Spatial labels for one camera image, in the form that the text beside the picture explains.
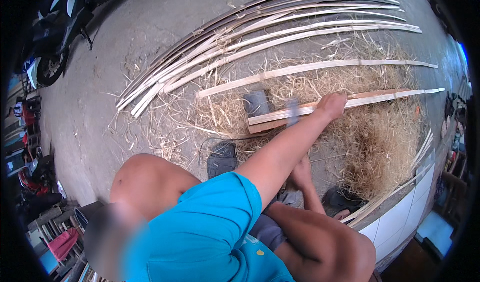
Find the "concrete floor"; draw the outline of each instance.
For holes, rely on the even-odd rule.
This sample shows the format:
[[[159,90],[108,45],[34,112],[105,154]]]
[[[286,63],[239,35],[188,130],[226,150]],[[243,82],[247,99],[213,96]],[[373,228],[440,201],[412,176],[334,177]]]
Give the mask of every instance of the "concrete floor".
[[[64,76],[41,89],[42,146],[55,156],[57,177],[70,200],[86,205],[109,201],[110,186],[123,160],[151,152],[145,139],[132,151],[107,126],[116,114],[115,97],[125,88],[130,64],[144,65],[187,33],[214,17],[252,0],[112,0],[95,10],[88,25],[93,50],[77,37],[70,48]],[[446,35],[426,0],[399,0],[409,24],[423,34],[394,32],[396,39],[418,60],[439,69],[415,68],[422,88],[456,89],[462,78],[457,47]],[[440,125],[446,92],[424,96],[434,146],[441,145]],[[201,180],[206,173],[193,172]],[[313,168],[315,176],[321,173]]]

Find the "shoe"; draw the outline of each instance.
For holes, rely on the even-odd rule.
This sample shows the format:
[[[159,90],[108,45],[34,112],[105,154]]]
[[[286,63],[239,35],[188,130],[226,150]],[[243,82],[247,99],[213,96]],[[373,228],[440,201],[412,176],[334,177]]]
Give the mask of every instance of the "shoe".
[[[213,179],[237,168],[237,156],[235,145],[228,141],[222,141],[213,147],[213,153],[207,159],[208,179]]]
[[[65,193],[65,190],[63,190],[62,183],[60,181],[57,181],[57,187],[58,187],[58,193],[61,194],[63,199],[67,199],[67,194]]]

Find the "tire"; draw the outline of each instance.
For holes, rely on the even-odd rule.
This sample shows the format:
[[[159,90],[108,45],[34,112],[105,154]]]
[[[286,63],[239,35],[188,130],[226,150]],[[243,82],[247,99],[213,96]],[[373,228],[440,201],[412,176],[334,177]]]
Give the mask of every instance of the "tire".
[[[36,72],[37,83],[42,87],[48,87],[53,85],[53,83],[58,80],[63,70],[65,70],[65,67],[67,67],[67,59],[68,48],[66,48],[60,56],[57,56],[57,59],[42,57],[40,59],[40,63],[38,64],[38,70]],[[46,76],[47,74],[50,74],[52,72],[49,70],[49,64],[55,64],[57,62],[60,62],[60,64],[54,74],[51,76]]]

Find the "pink cloth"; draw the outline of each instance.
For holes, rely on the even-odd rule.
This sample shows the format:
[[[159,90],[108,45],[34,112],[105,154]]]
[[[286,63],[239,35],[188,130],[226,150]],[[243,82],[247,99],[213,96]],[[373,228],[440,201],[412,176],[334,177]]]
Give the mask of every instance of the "pink cloth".
[[[78,232],[75,228],[70,228],[67,231],[60,234],[59,237],[47,243],[48,248],[55,256],[57,261],[62,261],[68,255],[68,252],[72,246],[77,242]]]

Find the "gray shorts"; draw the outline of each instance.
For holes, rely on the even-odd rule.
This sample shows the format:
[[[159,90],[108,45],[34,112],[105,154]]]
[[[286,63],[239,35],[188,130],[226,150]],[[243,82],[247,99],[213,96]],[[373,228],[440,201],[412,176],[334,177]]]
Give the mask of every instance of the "gray shorts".
[[[287,239],[282,228],[264,214],[260,214],[249,234],[265,244],[272,252]]]

